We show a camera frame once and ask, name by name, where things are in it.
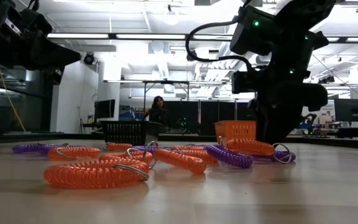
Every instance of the black basket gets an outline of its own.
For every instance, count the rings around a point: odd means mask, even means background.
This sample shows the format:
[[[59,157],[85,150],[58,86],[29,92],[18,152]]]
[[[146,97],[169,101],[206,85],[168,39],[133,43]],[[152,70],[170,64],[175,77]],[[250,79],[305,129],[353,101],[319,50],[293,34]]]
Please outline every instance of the black basket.
[[[162,124],[150,121],[101,121],[104,141],[128,143],[143,146],[149,141],[156,141],[164,129]]]

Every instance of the woman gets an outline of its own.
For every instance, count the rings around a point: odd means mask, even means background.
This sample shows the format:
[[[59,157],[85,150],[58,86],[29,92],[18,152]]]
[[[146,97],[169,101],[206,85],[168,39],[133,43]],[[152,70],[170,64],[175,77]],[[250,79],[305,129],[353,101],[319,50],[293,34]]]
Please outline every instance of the woman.
[[[156,96],[152,108],[146,113],[146,117],[149,116],[149,121],[169,126],[168,111],[164,106],[164,99],[161,96]]]

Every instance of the orange basket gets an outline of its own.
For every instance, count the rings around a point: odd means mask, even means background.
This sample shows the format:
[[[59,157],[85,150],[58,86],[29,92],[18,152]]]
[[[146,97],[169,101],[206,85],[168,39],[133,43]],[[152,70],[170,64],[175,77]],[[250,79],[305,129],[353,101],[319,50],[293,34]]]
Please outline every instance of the orange basket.
[[[216,140],[222,137],[223,144],[226,145],[231,139],[256,139],[255,121],[220,121],[215,123]]]

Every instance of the wooden table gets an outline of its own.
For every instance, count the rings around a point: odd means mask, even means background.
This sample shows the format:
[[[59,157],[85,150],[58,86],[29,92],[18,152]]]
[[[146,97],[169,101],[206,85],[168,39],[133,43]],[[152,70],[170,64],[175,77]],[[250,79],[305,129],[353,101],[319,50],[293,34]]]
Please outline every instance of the wooden table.
[[[358,224],[358,149],[287,144],[296,164],[210,166],[205,175],[192,175],[158,163],[146,182],[71,190],[50,187],[42,177],[46,167],[66,162],[15,155],[12,145],[0,144],[1,224]]]

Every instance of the metal key ring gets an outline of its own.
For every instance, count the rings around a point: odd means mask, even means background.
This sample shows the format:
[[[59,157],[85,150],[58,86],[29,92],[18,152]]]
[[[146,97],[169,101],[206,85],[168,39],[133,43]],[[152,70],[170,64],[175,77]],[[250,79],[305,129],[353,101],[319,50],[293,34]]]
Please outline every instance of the metal key ring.
[[[291,162],[291,159],[292,159],[292,154],[291,154],[291,151],[282,143],[275,143],[273,144],[273,147],[276,148],[276,146],[283,146],[287,151],[288,151],[288,155],[284,156],[282,159],[286,159],[288,158],[287,161],[281,161],[280,159],[277,158],[277,156],[273,153],[273,157],[274,159],[276,159],[278,162],[281,162],[282,164],[287,164],[289,162]]]
[[[132,155],[131,155],[131,152],[141,152],[141,150],[138,150],[138,149],[135,149],[135,148],[129,148],[127,149],[127,156],[132,159]]]
[[[218,145],[223,146],[222,136],[218,137]]]
[[[103,149],[104,150],[106,150],[107,149],[107,146],[108,146],[108,144],[112,144],[113,142],[106,142],[105,144],[104,144],[104,146],[103,146]]]
[[[174,148],[171,150],[171,152],[173,152],[173,151],[178,151],[179,154],[184,155],[183,151],[180,150],[179,148]]]
[[[146,152],[149,151],[149,147],[152,146],[152,145],[155,145],[155,148],[157,149],[159,147],[158,143],[156,141],[150,141],[147,145],[146,145],[146,148],[144,149],[144,152],[143,152],[143,161],[145,161],[146,159]],[[153,167],[155,166],[155,164],[157,163],[157,160],[154,159],[154,162],[153,164],[150,166],[150,169],[153,169]]]
[[[59,150],[61,150],[61,149],[64,149],[64,148],[62,148],[62,147],[58,147],[58,148],[56,148],[56,152],[57,152],[57,154],[59,154],[59,155],[61,155],[61,156],[64,156],[64,157],[66,157],[66,158],[68,158],[68,159],[77,159],[77,158],[74,158],[74,157],[68,156],[68,155],[66,155],[66,154],[64,154],[64,153],[62,153],[62,152],[60,152]]]
[[[125,170],[129,170],[129,171],[132,171],[136,174],[139,174],[143,177],[142,180],[148,180],[149,179],[149,175],[146,173],[146,172],[143,172],[139,169],[136,169],[134,167],[131,167],[131,166],[127,166],[127,165],[122,165],[122,164],[116,164],[113,166],[113,168],[119,168],[119,169],[125,169]]]

